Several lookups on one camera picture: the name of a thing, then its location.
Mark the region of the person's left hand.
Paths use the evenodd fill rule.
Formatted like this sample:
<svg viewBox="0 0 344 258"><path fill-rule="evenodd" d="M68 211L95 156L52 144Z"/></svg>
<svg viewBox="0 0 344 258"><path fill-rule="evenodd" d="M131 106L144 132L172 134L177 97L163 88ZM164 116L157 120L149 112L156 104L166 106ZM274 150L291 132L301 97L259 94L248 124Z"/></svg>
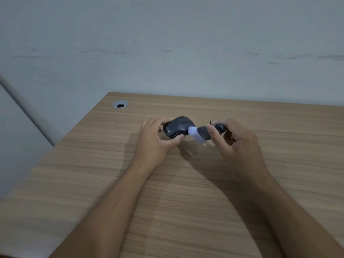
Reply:
<svg viewBox="0 0 344 258"><path fill-rule="evenodd" d="M149 174L164 161L172 149L162 147L162 139L158 133L161 132L162 125L172 120L173 118L159 117L142 122L130 166L140 173Z"/></svg>

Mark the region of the person's right hand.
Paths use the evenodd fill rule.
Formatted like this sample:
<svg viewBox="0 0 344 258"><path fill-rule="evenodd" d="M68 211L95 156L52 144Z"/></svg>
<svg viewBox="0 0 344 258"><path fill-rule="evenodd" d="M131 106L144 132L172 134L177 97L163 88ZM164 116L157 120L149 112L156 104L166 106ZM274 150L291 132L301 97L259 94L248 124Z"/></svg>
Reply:
<svg viewBox="0 0 344 258"><path fill-rule="evenodd" d="M221 154L229 169L247 184L262 184L271 178L258 138L251 130L234 119L216 121L222 123L226 132L221 134L225 140L225 152Z"/></svg>

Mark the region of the black computer mouse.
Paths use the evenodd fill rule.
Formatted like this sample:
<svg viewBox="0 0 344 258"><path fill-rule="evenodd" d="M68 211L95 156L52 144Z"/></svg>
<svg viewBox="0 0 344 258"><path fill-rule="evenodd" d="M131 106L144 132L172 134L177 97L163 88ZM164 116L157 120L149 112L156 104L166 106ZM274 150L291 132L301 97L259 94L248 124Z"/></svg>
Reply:
<svg viewBox="0 0 344 258"><path fill-rule="evenodd" d="M164 124L162 131L168 138L174 139L178 135L188 135L190 127L194 128L196 126L190 118L181 116Z"/></svg>

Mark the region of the person's right forearm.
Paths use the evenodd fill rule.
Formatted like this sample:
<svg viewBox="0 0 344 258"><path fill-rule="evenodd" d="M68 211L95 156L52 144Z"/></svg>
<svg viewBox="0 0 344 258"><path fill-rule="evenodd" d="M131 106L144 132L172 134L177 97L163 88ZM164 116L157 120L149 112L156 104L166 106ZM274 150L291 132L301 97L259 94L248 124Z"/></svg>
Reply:
<svg viewBox="0 0 344 258"><path fill-rule="evenodd" d="M287 258L344 258L344 248L266 170L248 185Z"/></svg>

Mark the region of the person's left forearm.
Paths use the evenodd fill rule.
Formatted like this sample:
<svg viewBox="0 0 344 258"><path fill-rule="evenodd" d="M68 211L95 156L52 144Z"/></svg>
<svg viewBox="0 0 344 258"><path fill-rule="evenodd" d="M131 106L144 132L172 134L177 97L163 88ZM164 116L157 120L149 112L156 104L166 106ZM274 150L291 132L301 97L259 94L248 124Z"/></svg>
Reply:
<svg viewBox="0 0 344 258"><path fill-rule="evenodd" d="M157 164L133 161L49 258L114 258L133 207Z"/></svg>

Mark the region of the white wall pipe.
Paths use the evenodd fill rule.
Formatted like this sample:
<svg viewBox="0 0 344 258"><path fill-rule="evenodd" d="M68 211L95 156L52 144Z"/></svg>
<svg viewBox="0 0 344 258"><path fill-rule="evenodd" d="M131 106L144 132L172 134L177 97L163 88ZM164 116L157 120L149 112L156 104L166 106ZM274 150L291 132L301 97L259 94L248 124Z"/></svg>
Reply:
<svg viewBox="0 0 344 258"><path fill-rule="evenodd" d="M64 137L64 134L53 125L34 105L29 102L15 87L13 87L1 74L0 85L20 107L46 140L54 147Z"/></svg>

